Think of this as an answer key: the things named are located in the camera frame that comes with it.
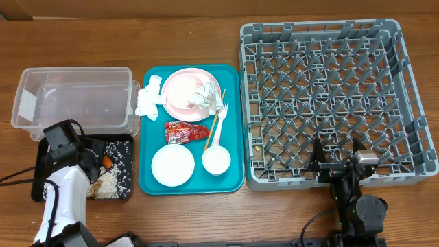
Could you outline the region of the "wooden chopstick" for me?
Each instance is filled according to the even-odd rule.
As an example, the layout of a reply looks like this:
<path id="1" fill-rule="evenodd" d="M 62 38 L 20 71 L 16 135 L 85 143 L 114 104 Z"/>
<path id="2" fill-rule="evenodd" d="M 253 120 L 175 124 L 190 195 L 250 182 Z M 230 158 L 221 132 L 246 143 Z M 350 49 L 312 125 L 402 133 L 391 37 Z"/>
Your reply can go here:
<path id="1" fill-rule="evenodd" d="M 216 114 L 215 114 L 215 117 L 214 117 L 214 119 L 213 119 L 213 123 L 212 123 L 212 125 L 211 125 L 211 129 L 210 129 L 210 132 L 209 132 L 209 137 L 207 138 L 206 143 L 205 143 L 205 146 L 204 146 L 204 149 L 203 149 L 203 153 L 206 151 L 206 149 L 207 149 L 208 146 L 209 146 L 209 143 L 210 143 L 211 137 L 212 137 L 212 135 L 213 135 L 213 130 L 214 130 L 214 128 L 215 128 L 215 124 L 216 124 L 216 121 L 217 121 L 218 115 L 219 115 L 220 111 L 223 110 L 223 108 L 226 106 L 226 103 L 224 103 L 224 96 L 225 96 L 225 94 L 226 94 L 226 89 L 224 89 L 224 91 L 223 91 L 223 93 L 222 93 L 223 106 L 222 106 L 222 108 L 221 108 L 220 110 L 217 110 L 217 112 L 216 112 Z"/>

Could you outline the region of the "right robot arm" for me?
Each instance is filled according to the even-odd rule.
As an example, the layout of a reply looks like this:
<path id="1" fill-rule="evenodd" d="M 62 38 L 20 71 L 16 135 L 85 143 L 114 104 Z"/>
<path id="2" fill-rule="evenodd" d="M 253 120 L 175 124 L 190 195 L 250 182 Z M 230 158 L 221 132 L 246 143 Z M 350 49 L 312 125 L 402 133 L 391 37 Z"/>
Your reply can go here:
<path id="1" fill-rule="evenodd" d="M 313 239 L 319 246 L 385 246 L 378 234 L 383 231 L 383 221 L 388 210 L 387 202 L 376 196 L 364 195 L 359 182 L 374 174 L 378 166 L 377 155 L 362 142 L 353 139 L 353 155 L 341 163 L 329 163 L 319 139 L 314 141 L 308 170 L 318 174 L 319 183 L 330 185 L 330 194 L 335 207 L 311 218 L 302 228 L 300 244 L 306 246 L 304 238 L 308 226 L 318 218 L 337 212 L 340 230 L 329 231 L 327 237 Z"/>

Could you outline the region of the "black plastic tray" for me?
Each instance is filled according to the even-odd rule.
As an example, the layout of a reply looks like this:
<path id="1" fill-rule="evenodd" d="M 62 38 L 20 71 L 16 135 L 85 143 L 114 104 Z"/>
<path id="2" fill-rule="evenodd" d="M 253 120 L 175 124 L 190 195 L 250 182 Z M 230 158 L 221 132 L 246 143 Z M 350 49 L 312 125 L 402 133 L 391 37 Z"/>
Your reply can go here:
<path id="1" fill-rule="evenodd" d="M 128 199 L 132 193 L 134 140 L 128 134 L 89 135 L 92 139 L 105 141 L 104 156 L 112 161 L 112 166 L 106 170 L 101 168 L 101 175 L 88 190 L 87 199 L 113 200 Z M 49 150 L 49 144 L 42 139 L 38 144 L 34 178 L 39 178 L 44 172 L 43 157 Z M 46 191 L 38 182 L 32 183 L 31 198 L 35 202 L 44 202 Z"/>

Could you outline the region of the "pink plate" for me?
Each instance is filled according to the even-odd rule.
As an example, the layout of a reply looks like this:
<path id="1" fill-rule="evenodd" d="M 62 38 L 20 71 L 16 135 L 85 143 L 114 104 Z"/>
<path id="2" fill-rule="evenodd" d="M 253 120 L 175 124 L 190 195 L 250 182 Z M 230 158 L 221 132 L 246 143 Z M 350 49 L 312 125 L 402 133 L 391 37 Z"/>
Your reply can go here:
<path id="1" fill-rule="evenodd" d="M 207 82 L 214 82 L 216 91 L 221 92 L 218 81 L 208 71 L 186 68 L 174 72 L 166 79 L 161 89 L 167 100 L 163 105 L 164 109 L 179 121 L 196 122 L 206 119 L 211 115 L 209 111 L 189 103 L 187 98 L 195 93 L 197 87 Z"/>

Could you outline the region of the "red snack wrapper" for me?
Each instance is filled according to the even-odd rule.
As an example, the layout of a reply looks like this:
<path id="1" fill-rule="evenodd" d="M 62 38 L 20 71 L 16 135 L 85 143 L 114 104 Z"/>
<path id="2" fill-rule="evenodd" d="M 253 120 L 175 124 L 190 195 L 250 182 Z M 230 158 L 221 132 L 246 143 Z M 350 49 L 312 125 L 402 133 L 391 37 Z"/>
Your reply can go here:
<path id="1" fill-rule="evenodd" d="M 165 122 L 163 127 L 165 129 L 166 142 L 175 144 L 185 144 L 204 139 L 210 133 L 206 126 L 183 121 Z"/>

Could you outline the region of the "white bowl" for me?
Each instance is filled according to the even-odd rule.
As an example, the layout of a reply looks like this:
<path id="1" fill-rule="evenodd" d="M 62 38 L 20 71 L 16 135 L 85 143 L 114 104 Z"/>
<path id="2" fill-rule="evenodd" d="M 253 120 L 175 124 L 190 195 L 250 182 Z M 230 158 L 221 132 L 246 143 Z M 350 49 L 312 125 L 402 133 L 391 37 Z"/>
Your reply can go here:
<path id="1" fill-rule="evenodd" d="M 153 177 L 166 187 L 186 183 L 195 169 L 191 151 L 180 144 L 168 144 L 160 148 L 152 158 Z"/>

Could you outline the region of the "grey dishwasher rack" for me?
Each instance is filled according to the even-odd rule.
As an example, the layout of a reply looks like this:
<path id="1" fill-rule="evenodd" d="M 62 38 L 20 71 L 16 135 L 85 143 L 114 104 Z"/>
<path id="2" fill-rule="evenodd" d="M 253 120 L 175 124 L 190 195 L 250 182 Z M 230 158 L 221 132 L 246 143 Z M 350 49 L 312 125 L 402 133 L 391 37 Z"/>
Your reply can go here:
<path id="1" fill-rule="evenodd" d="M 245 24 L 239 65 L 250 189 L 317 187 L 307 170 L 316 137 L 333 163 L 353 155 L 354 137 L 378 156 L 364 186 L 410 185 L 438 173 L 397 21 Z"/>

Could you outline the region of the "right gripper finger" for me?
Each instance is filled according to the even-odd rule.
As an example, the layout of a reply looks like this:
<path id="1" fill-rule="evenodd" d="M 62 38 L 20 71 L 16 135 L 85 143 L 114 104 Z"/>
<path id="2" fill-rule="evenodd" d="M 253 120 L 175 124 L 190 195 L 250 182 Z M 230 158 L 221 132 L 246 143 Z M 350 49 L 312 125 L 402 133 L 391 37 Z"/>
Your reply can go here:
<path id="1" fill-rule="evenodd" d="M 318 137 L 315 138 L 313 144 L 313 152 L 310 159 L 310 164 L 315 165 L 317 162 L 325 163 L 326 157 L 324 154 L 324 149 Z"/>
<path id="2" fill-rule="evenodd" d="M 359 155 L 361 154 L 361 151 L 366 151 L 367 148 L 364 146 L 364 144 L 359 140 L 359 138 L 354 137 L 353 138 L 353 157 L 352 159 L 354 161 L 358 161 Z"/>

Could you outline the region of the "clear plastic bin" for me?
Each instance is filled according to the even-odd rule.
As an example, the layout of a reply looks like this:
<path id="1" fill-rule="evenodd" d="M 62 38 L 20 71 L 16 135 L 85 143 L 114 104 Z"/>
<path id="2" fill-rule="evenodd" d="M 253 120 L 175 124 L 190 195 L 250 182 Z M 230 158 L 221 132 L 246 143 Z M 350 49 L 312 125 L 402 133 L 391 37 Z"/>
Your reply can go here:
<path id="1" fill-rule="evenodd" d="M 74 119 L 86 134 L 136 136 L 140 84 L 127 67 L 37 67 L 23 71 L 11 124 L 40 141 L 43 130 Z"/>

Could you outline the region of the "white napkin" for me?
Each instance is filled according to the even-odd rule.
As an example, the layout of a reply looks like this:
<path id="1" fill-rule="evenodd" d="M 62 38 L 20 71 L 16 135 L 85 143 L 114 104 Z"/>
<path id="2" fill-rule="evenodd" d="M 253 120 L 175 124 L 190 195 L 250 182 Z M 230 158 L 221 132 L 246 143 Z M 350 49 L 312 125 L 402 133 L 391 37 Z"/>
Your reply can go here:
<path id="1" fill-rule="evenodd" d="M 195 104 L 203 110 L 207 110 L 210 115 L 214 115 L 217 110 L 223 107 L 223 100 L 217 90 L 216 82 L 206 82 L 197 86 L 187 97 L 189 104 Z"/>
<path id="2" fill-rule="evenodd" d="M 167 101 L 166 93 L 160 93 L 162 77 L 151 75 L 148 85 L 139 90 L 137 95 L 137 108 L 135 115 L 146 116 L 151 121 L 158 118 L 158 105 L 164 105 Z"/>

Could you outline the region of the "orange carrot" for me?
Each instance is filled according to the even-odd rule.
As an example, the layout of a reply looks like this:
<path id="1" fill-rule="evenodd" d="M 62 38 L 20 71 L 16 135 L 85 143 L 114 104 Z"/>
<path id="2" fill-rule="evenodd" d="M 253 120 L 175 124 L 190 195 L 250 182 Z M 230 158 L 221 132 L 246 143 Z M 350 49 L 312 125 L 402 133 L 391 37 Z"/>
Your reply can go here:
<path id="1" fill-rule="evenodd" d="M 112 167 L 112 164 L 113 164 L 112 159 L 109 158 L 108 156 L 105 156 L 103 158 L 102 162 L 103 162 L 103 165 L 106 169 L 110 169 Z"/>

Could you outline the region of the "teal plastic tray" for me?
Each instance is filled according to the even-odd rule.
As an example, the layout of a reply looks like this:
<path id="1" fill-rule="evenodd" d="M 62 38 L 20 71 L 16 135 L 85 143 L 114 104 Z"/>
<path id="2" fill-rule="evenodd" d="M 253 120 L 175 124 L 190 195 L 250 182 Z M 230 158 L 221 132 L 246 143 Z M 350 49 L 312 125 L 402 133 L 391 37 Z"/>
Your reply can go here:
<path id="1" fill-rule="evenodd" d="M 141 190 L 153 196 L 186 195 L 197 193 L 229 193 L 238 190 L 244 182 L 244 144 L 241 119 L 241 92 L 239 75 L 235 68 L 227 64 L 200 65 L 219 82 L 225 91 L 224 101 L 228 104 L 228 114 L 223 122 L 219 144 L 225 147 L 231 156 L 231 164 L 225 173 L 214 176 L 202 165 L 202 152 L 205 140 L 186 143 L 195 159 L 195 169 L 190 179 L 177 187 L 160 184 L 152 174 L 151 161 L 155 153 L 167 143 L 163 124 L 174 118 L 162 107 L 158 107 L 158 118 L 151 121 L 141 118 L 139 144 L 139 186 Z"/>

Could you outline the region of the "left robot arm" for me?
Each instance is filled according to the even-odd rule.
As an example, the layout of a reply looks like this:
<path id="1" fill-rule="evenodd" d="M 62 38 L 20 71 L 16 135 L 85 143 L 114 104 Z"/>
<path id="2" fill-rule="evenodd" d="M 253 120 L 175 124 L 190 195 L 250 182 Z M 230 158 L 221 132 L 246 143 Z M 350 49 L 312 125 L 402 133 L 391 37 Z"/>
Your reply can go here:
<path id="1" fill-rule="evenodd" d="M 103 154 L 88 148 L 84 131 L 77 134 L 74 125 L 79 123 L 68 119 L 43 130 L 49 149 L 39 181 L 46 199 L 35 244 L 50 246 L 66 226 L 85 223 L 88 189 L 99 178 Z"/>

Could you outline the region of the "white plastic fork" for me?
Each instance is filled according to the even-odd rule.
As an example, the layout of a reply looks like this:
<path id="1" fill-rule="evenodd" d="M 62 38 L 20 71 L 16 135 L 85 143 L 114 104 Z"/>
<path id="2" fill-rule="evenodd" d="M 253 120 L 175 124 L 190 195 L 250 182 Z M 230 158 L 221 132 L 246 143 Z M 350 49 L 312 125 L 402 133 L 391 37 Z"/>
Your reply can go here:
<path id="1" fill-rule="evenodd" d="M 227 103 L 223 103 L 223 107 L 220 110 L 219 114 L 218 114 L 218 125 L 216 127 L 216 131 L 213 137 L 213 141 L 212 141 L 212 146 L 216 146 L 220 144 L 220 136 L 221 136 L 221 131 L 222 131 L 222 125 L 223 122 L 227 116 L 227 112 L 228 112 L 228 104 Z"/>

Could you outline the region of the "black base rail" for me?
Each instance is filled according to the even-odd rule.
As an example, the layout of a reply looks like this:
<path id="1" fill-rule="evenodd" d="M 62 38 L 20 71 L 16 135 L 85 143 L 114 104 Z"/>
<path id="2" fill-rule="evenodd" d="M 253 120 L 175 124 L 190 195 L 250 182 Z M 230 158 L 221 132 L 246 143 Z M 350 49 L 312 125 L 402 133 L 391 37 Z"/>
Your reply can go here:
<path id="1" fill-rule="evenodd" d="M 327 247 L 336 246 L 328 241 L 327 238 L 304 238 L 306 247 Z M 301 247 L 300 238 L 290 240 L 288 242 L 270 241 L 270 242 L 205 242 L 205 243 L 178 243 L 178 242 L 150 242 L 146 243 L 148 247 Z M 378 239 L 377 242 L 360 244 L 354 242 L 343 246 L 379 246 L 386 247 L 385 239 Z"/>

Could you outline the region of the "small white cup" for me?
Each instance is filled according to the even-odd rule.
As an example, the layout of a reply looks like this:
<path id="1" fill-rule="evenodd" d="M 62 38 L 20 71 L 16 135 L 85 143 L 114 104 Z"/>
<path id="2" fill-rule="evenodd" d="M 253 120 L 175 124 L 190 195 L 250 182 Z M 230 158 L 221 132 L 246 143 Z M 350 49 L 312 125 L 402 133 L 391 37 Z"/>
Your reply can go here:
<path id="1" fill-rule="evenodd" d="M 208 173 L 219 176 L 230 167 L 231 156 L 226 148 L 220 145 L 211 146 L 202 155 L 202 164 Z"/>

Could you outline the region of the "rice and peanut shells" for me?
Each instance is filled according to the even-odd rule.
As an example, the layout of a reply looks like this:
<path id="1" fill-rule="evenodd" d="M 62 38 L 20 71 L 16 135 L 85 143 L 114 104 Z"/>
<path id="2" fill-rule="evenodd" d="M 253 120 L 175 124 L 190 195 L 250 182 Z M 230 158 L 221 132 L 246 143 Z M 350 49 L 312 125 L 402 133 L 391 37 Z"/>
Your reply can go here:
<path id="1" fill-rule="evenodd" d="M 112 141 L 104 149 L 104 156 L 112 159 L 112 167 L 101 167 L 99 178 L 88 189 L 88 199 L 126 199 L 132 192 L 132 141 Z"/>

